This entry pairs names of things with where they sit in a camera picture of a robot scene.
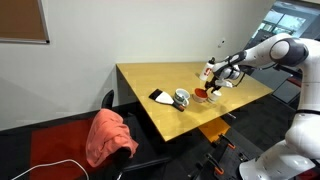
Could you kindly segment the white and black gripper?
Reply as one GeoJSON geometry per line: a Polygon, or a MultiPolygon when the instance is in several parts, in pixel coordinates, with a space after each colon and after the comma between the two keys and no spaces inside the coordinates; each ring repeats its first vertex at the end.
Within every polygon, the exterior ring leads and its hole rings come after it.
{"type": "Polygon", "coordinates": [[[232,83],[232,80],[237,79],[240,76],[240,74],[241,74],[241,71],[237,65],[224,68],[216,72],[215,82],[214,80],[210,82],[206,81],[204,87],[206,90],[213,88],[211,92],[220,90],[221,87],[233,88],[234,84],[232,83]]]}

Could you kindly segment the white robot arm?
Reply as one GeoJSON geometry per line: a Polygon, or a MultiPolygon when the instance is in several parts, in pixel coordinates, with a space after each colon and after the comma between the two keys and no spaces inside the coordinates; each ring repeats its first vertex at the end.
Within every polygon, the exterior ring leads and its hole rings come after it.
{"type": "Polygon", "coordinates": [[[243,180],[290,180],[316,166],[320,159],[320,42],[287,33],[273,35],[254,47],[222,60],[209,61],[211,91],[232,88],[242,66],[259,68],[273,63],[296,70],[299,101],[290,128],[282,141],[260,156],[239,165],[243,180]]]}

